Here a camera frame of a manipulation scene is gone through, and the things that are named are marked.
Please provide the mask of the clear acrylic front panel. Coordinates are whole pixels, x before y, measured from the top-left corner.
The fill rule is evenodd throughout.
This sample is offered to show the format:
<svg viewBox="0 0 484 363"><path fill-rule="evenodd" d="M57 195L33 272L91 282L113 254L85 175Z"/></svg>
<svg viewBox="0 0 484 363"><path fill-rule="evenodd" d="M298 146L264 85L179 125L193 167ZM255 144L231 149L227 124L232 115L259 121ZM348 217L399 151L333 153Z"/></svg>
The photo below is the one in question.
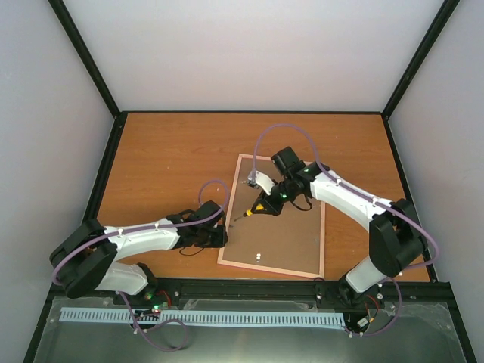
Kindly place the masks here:
<svg viewBox="0 0 484 363"><path fill-rule="evenodd" d="M126 324L60 322L62 307L91 307L55 299L33 362L467 362L445 304L407 304L389 330L349 337L319 327L195 327L155 330L157 344L187 345L161 352Z"/></svg>

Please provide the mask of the yellow handled screwdriver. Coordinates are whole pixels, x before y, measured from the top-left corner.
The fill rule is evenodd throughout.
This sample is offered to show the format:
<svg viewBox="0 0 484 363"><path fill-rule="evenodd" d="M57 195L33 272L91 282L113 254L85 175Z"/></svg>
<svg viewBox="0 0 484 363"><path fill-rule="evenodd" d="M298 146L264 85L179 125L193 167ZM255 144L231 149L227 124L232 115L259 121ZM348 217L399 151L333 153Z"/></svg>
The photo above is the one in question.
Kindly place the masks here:
<svg viewBox="0 0 484 363"><path fill-rule="evenodd" d="M258 204L255 207L252 207L251 209L247 209L241 216L238 216L237 218L234 219L234 221L238 221L242 218L252 216L255 213L261 212L265 209L265 207L262 204Z"/></svg>

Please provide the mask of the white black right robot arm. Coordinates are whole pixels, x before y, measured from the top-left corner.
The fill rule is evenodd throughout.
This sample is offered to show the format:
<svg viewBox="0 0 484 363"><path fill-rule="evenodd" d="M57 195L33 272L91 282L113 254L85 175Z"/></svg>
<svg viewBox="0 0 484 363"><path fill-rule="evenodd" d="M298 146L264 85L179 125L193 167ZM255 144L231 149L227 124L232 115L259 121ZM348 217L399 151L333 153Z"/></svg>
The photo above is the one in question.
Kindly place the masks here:
<svg viewBox="0 0 484 363"><path fill-rule="evenodd" d="M358 304L372 287L396 277L427 251L427 238L410 201L392 202L377 197L342 179L318 161L305 163L291 147L277 152L271 161L282 179L275 181L252 169L247 183L261 192L245 216L278 216L285 204L295 203L302 196L338 209L369 235L368 256L337 283L335 294L342 304Z"/></svg>

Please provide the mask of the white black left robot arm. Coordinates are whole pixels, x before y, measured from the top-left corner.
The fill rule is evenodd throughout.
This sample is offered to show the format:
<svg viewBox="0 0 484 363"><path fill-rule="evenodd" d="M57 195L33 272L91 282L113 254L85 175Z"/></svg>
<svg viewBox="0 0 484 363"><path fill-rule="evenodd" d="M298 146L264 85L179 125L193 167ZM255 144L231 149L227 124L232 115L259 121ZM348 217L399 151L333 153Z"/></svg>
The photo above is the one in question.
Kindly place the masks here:
<svg viewBox="0 0 484 363"><path fill-rule="evenodd" d="M225 221L225 211L212 200L141 225L116 228L90 219L49 256L52 280L71 299L106 290L132 295L140 304L152 303L157 285L150 269L142 262L127 265L122 260L152 251L222 248L228 241Z"/></svg>

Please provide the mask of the pink wooden picture frame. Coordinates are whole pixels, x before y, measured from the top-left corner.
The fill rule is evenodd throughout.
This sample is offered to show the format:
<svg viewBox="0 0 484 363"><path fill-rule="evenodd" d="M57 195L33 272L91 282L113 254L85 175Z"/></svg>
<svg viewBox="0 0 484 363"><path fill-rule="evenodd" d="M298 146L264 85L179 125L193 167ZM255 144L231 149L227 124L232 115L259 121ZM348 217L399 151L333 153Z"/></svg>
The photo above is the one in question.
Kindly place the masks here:
<svg viewBox="0 0 484 363"><path fill-rule="evenodd" d="M242 217L259 195L246 185L253 158L240 154L227 207L228 242L220 249L217 263L298 278L324 277L325 204L299 211L284 205L279 216Z"/></svg>

